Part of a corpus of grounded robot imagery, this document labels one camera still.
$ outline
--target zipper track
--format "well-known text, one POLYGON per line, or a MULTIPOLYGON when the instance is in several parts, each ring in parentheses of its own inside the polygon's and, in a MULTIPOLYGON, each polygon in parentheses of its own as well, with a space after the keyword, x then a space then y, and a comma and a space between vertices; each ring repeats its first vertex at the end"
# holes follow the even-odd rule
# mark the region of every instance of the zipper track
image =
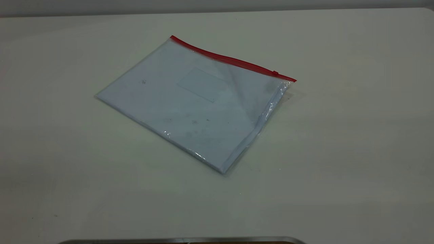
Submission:
POLYGON ((181 41, 180 39, 178 39, 175 36, 171 36, 170 39, 172 39, 174 42, 178 43, 179 45, 182 45, 182 46, 184 46, 184 47, 186 47, 188 49, 191 49, 191 50, 193 50, 195 52, 198 52, 198 53, 200 53, 200 54, 202 54, 204 56, 207 56, 207 57, 209 57, 211 59, 220 61, 222 63, 227 63, 227 64, 231 64, 231 65, 243 68, 243 69, 248 69, 248 70, 251 70, 251 71, 254 71, 254 72, 266 75, 266 76, 272 76, 272 77, 276 77, 276 78, 279 78, 279 79, 284 79, 284 80, 288 80, 288 81, 292 81, 292 82, 296 82, 297 81, 296 79, 293 79, 293 78, 288 77, 288 76, 281 75, 281 74, 279 74, 276 71, 271 71, 269 69, 266 69, 266 68, 261 67, 261 66, 256 65, 256 64, 252 64, 252 63, 249 63, 249 62, 246 62, 246 61, 242 61, 242 60, 239 60, 239 59, 235 59, 235 58, 231 58, 231 57, 223 56, 223 55, 220 55, 220 54, 216 54, 216 53, 205 51, 205 50, 200 49, 198 47, 192 46, 192 45, 190 45, 190 44, 188 44, 188 43, 186 43, 184 41, 181 41))

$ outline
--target table surface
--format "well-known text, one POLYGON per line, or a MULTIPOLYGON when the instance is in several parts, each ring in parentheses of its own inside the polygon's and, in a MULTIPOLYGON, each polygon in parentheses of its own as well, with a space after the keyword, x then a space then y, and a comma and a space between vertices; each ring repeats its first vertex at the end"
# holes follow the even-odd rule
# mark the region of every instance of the table surface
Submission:
POLYGON ((434 12, 0 19, 0 238, 434 238, 434 12), (222 176, 94 95, 170 35, 298 79, 222 176))

